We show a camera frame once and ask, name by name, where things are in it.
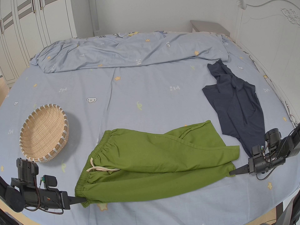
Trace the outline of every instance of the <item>bed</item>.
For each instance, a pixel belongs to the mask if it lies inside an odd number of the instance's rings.
[[[296,65],[300,49],[300,21],[296,14],[300,14],[300,1],[248,1],[238,0],[240,8],[231,37],[234,42],[224,35],[205,35],[218,40],[228,52],[224,64],[236,76],[256,86],[265,130],[277,127],[285,137],[299,122],[300,114],[299,93],[293,90],[300,77]],[[186,34],[154,32],[128,39],[159,35],[168,40]],[[122,39],[125,35],[129,34],[87,40]],[[31,65],[0,107],[0,175],[7,182],[17,177],[15,160],[23,157],[20,128],[34,109],[48,103],[58,104],[66,112],[69,140],[54,159],[38,164],[39,175],[56,176],[58,189],[67,191],[69,196],[74,195],[86,159],[105,130],[127,128],[165,133],[211,120],[227,146],[241,145],[236,138],[222,134],[218,116],[202,92],[205,85],[216,83],[207,68],[212,62],[214,59],[185,58],[144,66],[137,59],[136,66],[103,68],[99,64],[98,68],[87,66],[53,73]],[[288,158],[264,181],[244,174],[166,199],[92,204],[88,208],[76,204],[62,216],[42,211],[23,213],[40,224],[246,224],[299,187],[299,160],[299,156]],[[233,163],[240,167],[247,162],[248,156],[241,147],[240,157]]]

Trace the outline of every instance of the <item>wicker basket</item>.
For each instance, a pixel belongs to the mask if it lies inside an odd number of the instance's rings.
[[[33,111],[24,122],[20,148],[28,160],[47,162],[62,150],[68,137],[65,112],[56,104],[47,104]]]

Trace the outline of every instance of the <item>white headboard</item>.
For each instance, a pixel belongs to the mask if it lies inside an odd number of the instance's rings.
[[[250,54],[286,107],[300,122],[300,0],[237,0],[233,41]]]

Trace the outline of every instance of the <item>green pants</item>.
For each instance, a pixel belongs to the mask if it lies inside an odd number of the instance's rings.
[[[134,202],[172,197],[216,182],[235,167],[239,146],[226,146],[212,123],[165,134],[128,129],[105,131],[89,155],[75,196],[91,203]],[[118,171],[97,171],[95,166]]]

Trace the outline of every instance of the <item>nightstand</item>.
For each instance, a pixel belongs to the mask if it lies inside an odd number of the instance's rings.
[[[223,28],[220,24],[215,22],[205,22],[205,21],[190,21],[193,27],[193,32],[215,32],[215,33],[223,33],[229,37],[230,32],[228,32],[225,28]]]

